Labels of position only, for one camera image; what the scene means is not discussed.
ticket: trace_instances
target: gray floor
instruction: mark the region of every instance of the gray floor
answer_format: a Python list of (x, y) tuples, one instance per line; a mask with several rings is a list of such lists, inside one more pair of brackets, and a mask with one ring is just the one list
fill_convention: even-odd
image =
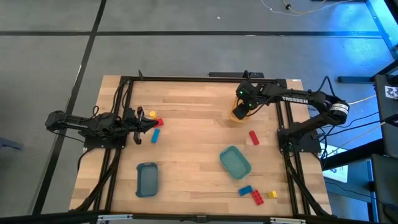
[[(273, 10), (285, 12), (281, 2), (263, 1)], [(298, 1), (291, 1), (297, 10), (318, 4), (307, 0), (295, 2)], [(0, 0), (0, 30), (91, 30), (99, 4), (100, 0)], [(377, 31), (363, 3), (349, 2), (292, 17), (272, 13), (260, 0), (108, 0), (99, 29)], [(49, 112), (64, 110), (87, 40), (87, 37), (0, 37), (0, 136), (21, 142), (25, 147), (23, 151), (0, 150), (1, 217), (30, 212), (54, 138), (45, 131), (44, 122)], [(138, 69), (144, 75), (199, 77), (208, 72), (248, 69), (264, 72), (270, 78), (299, 78), (305, 88), (312, 89), (317, 89), (328, 75), (336, 94), (350, 102), (373, 95), (374, 89), (371, 85), (337, 84), (338, 76), (372, 75), (391, 62), (391, 54), (380, 38), (97, 37), (74, 113), (91, 114), (103, 75), (137, 75)], [(349, 121), (375, 111), (375, 99), (353, 105)], [(376, 117), (358, 124), (374, 120)], [(367, 129), (333, 136), (330, 144), (338, 146)], [(78, 137), (74, 131), (68, 134)], [(346, 148), (380, 136), (377, 130)], [(45, 213), (67, 211), (81, 148), (80, 143), (65, 140)], [(363, 205), (335, 195), (330, 195), (330, 200), (333, 213), (346, 218), (358, 217), (353, 212), (341, 212), (344, 206)]]

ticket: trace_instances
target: white cable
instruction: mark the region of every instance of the white cable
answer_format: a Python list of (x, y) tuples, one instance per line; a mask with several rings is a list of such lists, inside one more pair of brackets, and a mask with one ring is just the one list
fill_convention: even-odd
[(355, 138), (353, 138), (353, 139), (349, 140), (348, 142), (342, 144), (342, 145), (339, 146), (337, 149), (331, 151), (331, 152), (328, 153), (328, 154), (333, 154), (334, 152), (336, 152), (336, 151), (337, 151), (338, 149), (340, 149), (341, 147), (347, 145), (349, 142), (354, 141), (355, 139), (360, 138), (360, 137), (364, 136), (364, 135), (367, 134), (367, 133), (370, 133), (371, 131), (375, 130), (375, 129), (378, 128), (378, 127), (381, 127), (381, 126), (382, 126), (383, 124), (385, 124), (385, 123), (386, 123), (385, 121), (381, 122), (381, 123), (380, 123), (379, 125), (377, 125), (376, 127), (370, 129), (369, 131), (366, 131), (366, 132), (363, 133), (363, 134), (360, 134), (359, 136), (356, 136)]
[(354, 101), (354, 102), (352, 102), (352, 103), (348, 103), (348, 105), (353, 105), (353, 104), (356, 104), (356, 103), (360, 103), (360, 102), (362, 102), (362, 101), (368, 100), (368, 99), (373, 98), (373, 97), (375, 97), (375, 96), (376, 96), (376, 95), (369, 96), (369, 97), (366, 97), (365, 99), (357, 100), (357, 101)]
[(320, 8), (320, 9), (308, 11), (308, 12), (306, 12), (305, 14), (298, 14), (298, 15), (294, 15), (294, 14), (290, 14), (290, 13), (284, 13), (284, 12), (279, 12), (279, 11), (274, 11), (274, 10), (272, 10), (271, 7), (267, 6), (267, 5), (264, 3), (263, 0), (260, 0), (260, 1), (262, 2), (262, 4), (263, 4), (265, 7), (267, 7), (269, 10), (271, 10), (271, 12), (273, 12), (273, 13), (279, 13), (279, 14), (283, 14), (283, 15), (286, 15), (286, 16), (295, 16), (295, 17), (298, 17), (298, 16), (305, 15), (305, 14), (308, 14), (308, 13), (311, 13), (311, 12), (321, 11), (322, 9), (326, 9), (326, 8), (328, 8), (328, 7), (331, 7), (331, 6), (334, 6), (334, 5), (343, 3), (343, 2), (350, 2), (350, 1), (354, 1), (354, 0), (345, 0), (345, 1), (341, 1), (341, 2), (336, 2), (336, 3), (330, 4), (330, 5), (328, 5), (328, 6), (324, 6), (324, 7)]

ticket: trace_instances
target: blue plastic bowl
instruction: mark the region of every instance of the blue plastic bowl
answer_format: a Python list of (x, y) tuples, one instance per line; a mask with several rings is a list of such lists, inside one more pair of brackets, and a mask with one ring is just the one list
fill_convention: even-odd
[(243, 179), (251, 171), (250, 163), (236, 146), (230, 146), (222, 151), (220, 160), (235, 179)]

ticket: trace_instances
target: blue lego brick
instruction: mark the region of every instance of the blue lego brick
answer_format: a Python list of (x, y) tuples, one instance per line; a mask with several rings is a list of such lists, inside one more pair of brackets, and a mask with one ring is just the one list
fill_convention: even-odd
[(251, 187), (251, 185), (247, 185), (247, 186), (245, 186), (244, 188), (239, 189), (238, 191), (239, 191), (239, 194), (240, 194), (241, 196), (243, 196), (243, 195), (245, 195), (245, 194), (248, 194), (248, 193), (252, 192), (252, 191), (253, 191), (253, 188)]
[(152, 136), (152, 140), (150, 140), (152, 143), (156, 143), (157, 138), (159, 137), (160, 129), (155, 129), (154, 135)]

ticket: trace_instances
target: red lego brick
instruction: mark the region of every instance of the red lego brick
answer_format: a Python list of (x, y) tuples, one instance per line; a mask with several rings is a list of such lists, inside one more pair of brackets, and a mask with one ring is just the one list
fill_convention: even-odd
[(251, 195), (253, 196), (253, 199), (257, 205), (261, 205), (262, 203), (264, 203), (264, 201), (262, 200), (261, 194), (259, 193), (258, 190), (252, 191)]
[(156, 128), (156, 127), (159, 127), (159, 126), (161, 126), (161, 125), (163, 125), (163, 119), (162, 118), (160, 118), (160, 119), (156, 119), (159, 123), (158, 124), (156, 124), (155, 126), (154, 126), (154, 128)]
[(254, 133), (254, 131), (250, 131), (249, 134), (250, 134), (251, 139), (253, 140), (253, 144), (254, 145), (260, 144), (259, 139), (257, 138), (257, 136)]

